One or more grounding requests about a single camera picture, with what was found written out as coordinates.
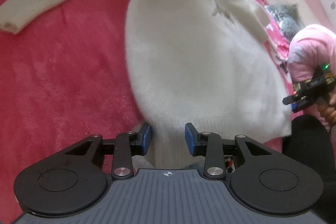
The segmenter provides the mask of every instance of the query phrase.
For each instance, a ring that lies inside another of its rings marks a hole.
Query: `silver screw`
[[[207,170],[207,173],[209,175],[212,175],[212,176],[219,176],[219,175],[223,174],[223,172],[224,172],[224,170],[222,168],[219,168],[219,167],[210,167]]]
[[[119,168],[116,168],[113,172],[116,176],[127,176],[131,173],[131,171],[126,168],[126,167],[119,167]]]

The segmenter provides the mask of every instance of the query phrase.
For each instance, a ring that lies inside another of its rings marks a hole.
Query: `person's leg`
[[[315,117],[303,115],[292,121],[292,135],[283,141],[283,153],[314,169],[323,180],[323,194],[314,212],[336,223],[336,173],[330,135]]]

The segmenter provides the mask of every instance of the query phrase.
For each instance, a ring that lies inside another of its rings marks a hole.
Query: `pink blanket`
[[[0,219],[5,224],[21,213],[13,182],[22,169],[90,134],[114,138],[142,121],[125,63],[128,2],[68,0],[17,36],[0,32]],[[282,35],[272,26],[269,33],[286,55]],[[268,145],[281,151],[280,139]]]

